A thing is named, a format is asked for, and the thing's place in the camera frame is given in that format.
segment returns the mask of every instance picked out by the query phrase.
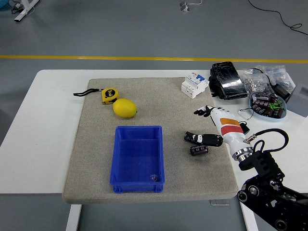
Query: blue plastic bin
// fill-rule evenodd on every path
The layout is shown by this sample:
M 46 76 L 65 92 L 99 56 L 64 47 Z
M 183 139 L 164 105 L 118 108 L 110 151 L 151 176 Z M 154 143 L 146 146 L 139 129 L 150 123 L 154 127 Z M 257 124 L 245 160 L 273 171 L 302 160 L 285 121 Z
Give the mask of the blue plastic bin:
M 110 184 L 115 193 L 163 191 L 165 183 L 161 126 L 118 126 Z

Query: lemon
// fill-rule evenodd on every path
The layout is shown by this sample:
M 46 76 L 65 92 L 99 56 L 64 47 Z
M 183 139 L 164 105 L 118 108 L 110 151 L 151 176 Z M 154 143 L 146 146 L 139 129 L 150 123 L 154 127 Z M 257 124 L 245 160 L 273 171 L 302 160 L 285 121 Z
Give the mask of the lemon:
M 123 98 L 114 102 L 113 109 L 115 114 L 122 118 L 130 118 L 137 113 L 137 107 L 134 102 Z

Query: black wrist strap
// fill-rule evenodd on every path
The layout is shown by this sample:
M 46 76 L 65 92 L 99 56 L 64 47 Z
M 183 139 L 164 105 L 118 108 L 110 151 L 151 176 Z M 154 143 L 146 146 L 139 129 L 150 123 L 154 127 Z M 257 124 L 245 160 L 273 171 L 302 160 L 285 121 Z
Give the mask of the black wrist strap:
M 87 94 L 90 94 L 92 92 L 97 92 L 97 91 L 100 91 L 100 90 L 103 90 L 103 89 L 90 88 L 90 89 L 88 89 L 88 90 L 86 90 L 82 93 L 73 93 L 73 95 L 81 97 L 81 96 L 85 96 Z

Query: yellow tape measure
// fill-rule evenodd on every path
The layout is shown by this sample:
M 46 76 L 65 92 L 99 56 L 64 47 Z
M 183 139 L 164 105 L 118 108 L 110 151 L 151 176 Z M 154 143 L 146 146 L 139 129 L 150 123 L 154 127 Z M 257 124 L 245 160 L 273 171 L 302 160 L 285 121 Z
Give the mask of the yellow tape measure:
M 102 100 L 104 104 L 112 104 L 119 99 L 119 92 L 116 88 L 106 88 L 102 90 Z

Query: blue bowl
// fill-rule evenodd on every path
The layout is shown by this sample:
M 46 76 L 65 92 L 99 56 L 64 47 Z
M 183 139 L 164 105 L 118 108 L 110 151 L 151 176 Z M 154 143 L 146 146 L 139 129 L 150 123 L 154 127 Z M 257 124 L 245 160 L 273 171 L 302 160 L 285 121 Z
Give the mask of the blue bowl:
M 250 102 L 250 103 L 249 103 L 250 107 L 253 106 L 253 105 L 252 105 L 252 101 L 253 101 L 252 97 L 253 97 L 253 95 L 258 94 L 258 93 L 263 93 L 263 92 L 254 92 L 254 93 L 252 93 L 252 94 L 250 95 L 250 100 L 249 100 L 249 102 Z M 253 113 L 253 116 L 258 117 L 258 118 L 261 118 L 261 119 L 269 120 L 269 121 L 272 121 L 272 122 L 279 122 L 279 121 L 281 121 L 283 118 L 285 118 L 286 115 L 287 115 L 287 104 L 285 103 L 285 101 L 284 101 L 280 96 L 277 96 L 277 97 L 278 97 L 278 99 L 282 102 L 282 106 L 283 106 L 283 108 L 284 108 L 284 111 L 283 111 L 283 113 L 282 113 L 281 118 L 272 118 L 272 117 L 263 116 L 263 115 L 260 115 L 260 114 L 258 114 L 257 112 L 255 112 L 253 109 L 250 109 L 250 111 Z

